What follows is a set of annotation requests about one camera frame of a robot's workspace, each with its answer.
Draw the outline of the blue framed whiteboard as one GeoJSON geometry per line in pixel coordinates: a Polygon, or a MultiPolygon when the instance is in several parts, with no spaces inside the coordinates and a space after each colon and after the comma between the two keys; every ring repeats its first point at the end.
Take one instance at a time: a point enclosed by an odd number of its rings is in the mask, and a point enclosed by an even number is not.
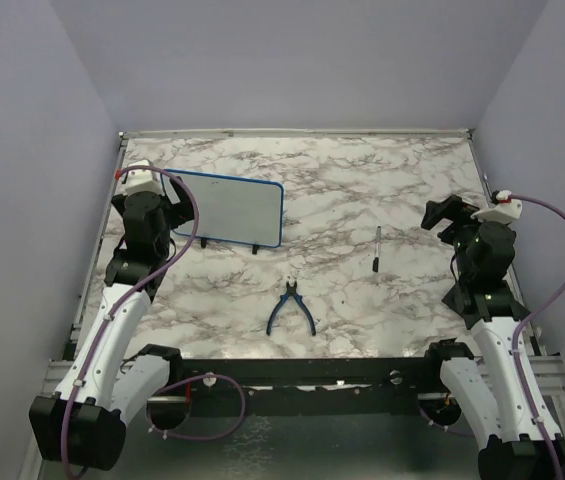
{"type": "Polygon", "coordinates": [[[199,211],[195,237],[257,247],[282,243],[284,187],[274,181],[173,169],[199,211]]]}

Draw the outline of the white whiteboard marker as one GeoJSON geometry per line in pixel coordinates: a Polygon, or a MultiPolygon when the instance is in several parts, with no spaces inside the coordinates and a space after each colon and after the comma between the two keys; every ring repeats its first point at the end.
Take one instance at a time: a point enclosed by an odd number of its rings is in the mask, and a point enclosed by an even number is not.
{"type": "Polygon", "coordinates": [[[375,233],[374,256],[372,263],[372,271],[374,273],[379,272],[380,257],[381,257],[381,240],[382,240],[382,229],[381,226],[377,226],[375,233]]]}

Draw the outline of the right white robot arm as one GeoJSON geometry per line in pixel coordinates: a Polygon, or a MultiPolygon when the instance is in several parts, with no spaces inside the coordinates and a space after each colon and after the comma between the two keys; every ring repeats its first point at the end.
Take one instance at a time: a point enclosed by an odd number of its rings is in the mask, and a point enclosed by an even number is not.
{"type": "Polygon", "coordinates": [[[492,206],[479,208],[451,195],[429,201],[421,226],[448,226],[439,239],[454,249],[454,285],[444,304],[458,314],[477,343],[482,377],[470,350],[451,341],[430,346],[421,367],[431,390],[447,388],[479,447],[483,479],[565,479],[565,437],[544,401],[522,331],[533,313],[518,302],[505,280],[515,258],[517,220],[524,197],[497,191],[492,206]]]}

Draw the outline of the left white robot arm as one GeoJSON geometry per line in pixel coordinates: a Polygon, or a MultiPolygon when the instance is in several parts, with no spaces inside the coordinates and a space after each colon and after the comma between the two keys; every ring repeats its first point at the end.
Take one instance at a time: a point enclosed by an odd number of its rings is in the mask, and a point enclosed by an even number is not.
{"type": "Polygon", "coordinates": [[[147,313],[167,270],[182,256],[171,232],[198,223],[191,191],[169,173],[178,196],[172,202],[149,167],[141,178],[136,168],[122,170],[127,183],[111,202],[121,215],[122,242],[105,274],[98,313],[84,344],[50,396],[34,399],[29,419],[41,457],[72,466],[108,471],[119,459],[127,426],[151,393],[168,395],[182,385],[183,371],[169,360],[149,356],[126,374],[120,372],[126,349],[147,313]]]}

